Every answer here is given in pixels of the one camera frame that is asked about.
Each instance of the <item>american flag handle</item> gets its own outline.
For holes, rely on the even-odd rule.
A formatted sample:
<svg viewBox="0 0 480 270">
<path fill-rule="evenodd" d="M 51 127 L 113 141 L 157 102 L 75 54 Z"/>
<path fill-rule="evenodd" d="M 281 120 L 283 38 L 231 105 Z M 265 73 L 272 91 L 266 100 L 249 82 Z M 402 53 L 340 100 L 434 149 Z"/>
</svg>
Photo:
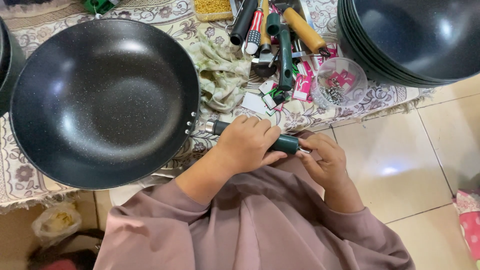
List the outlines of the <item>american flag handle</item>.
<svg viewBox="0 0 480 270">
<path fill-rule="evenodd" d="M 248 31 L 247 42 L 245 42 L 245 48 L 248 47 L 249 50 L 247 50 L 247 53 L 249 54 L 254 54 L 260 45 L 260 26 L 262 25 L 263 18 L 263 10 L 261 8 L 257 9 L 253 14 L 252 26 Z"/>
</svg>

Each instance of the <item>black nonstick wok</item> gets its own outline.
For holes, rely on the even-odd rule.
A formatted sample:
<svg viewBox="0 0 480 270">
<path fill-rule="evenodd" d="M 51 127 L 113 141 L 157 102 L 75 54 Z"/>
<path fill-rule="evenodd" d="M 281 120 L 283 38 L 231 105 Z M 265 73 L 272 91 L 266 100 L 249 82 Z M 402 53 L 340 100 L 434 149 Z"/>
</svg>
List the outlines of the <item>black nonstick wok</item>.
<svg viewBox="0 0 480 270">
<path fill-rule="evenodd" d="M 10 118 L 43 174 L 108 189 L 164 166 L 195 128 L 220 135 L 228 123 L 199 118 L 199 101 L 197 72 L 180 44 L 153 26 L 105 19 L 67 28 L 34 51 Z M 287 135 L 272 149 L 309 152 Z"/>
</svg>

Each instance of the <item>clear plastic cup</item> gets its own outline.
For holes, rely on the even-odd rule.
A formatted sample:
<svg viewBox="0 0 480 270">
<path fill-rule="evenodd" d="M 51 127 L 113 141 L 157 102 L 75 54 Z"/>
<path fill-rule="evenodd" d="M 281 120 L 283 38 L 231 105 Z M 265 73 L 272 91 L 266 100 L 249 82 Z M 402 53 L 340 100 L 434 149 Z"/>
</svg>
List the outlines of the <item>clear plastic cup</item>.
<svg viewBox="0 0 480 270">
<path fill-rule="evenodd" d="M 314 104 L 321 108 L 355 106 L 367 91 L 367 75 L 363 69 L 342 57 L 323 62 L 310 87 Z"/>
</svg>

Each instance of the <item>stack of woks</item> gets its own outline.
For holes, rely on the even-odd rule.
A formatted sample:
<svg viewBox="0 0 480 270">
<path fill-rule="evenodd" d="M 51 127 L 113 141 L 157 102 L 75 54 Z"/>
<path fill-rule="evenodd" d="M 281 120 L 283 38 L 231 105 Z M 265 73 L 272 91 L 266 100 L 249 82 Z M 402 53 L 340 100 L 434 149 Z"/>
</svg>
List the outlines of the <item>stack of woks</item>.
<svg viewBox="0 0 480 270">
<path fill-rule="evenodd" d="M 436 87 L 480 72 L 478 0 L 338 0 L 346 57 L 369 79 Z"/>
<path fill-rule="evenodd" d="M 0 115 L 8 111 L 13 86 L 24 63 L 22 48 L 0 18 Z"/>
</svg>

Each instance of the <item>screwdriver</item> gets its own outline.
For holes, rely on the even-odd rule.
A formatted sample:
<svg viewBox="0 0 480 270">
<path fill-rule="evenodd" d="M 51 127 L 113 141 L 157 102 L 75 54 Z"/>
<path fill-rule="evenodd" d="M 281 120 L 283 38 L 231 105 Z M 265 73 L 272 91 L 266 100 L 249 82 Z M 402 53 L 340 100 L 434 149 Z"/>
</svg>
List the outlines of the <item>screwdriver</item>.
<svg viewBox="0 0 480 270">
<path fill-rule="evenodd" d="M 264 0 L 260 1 L 260 5 L 253 14 L 252 26 L 247 34 L 247 42 L 245 43 L 245 51 L 248 54 L 255 54 L 260 45 L 260 26 L 262 25 L 262 20 L 264 18 L 264 10 L 262 9 L 262 4 Z"/>
</svg>

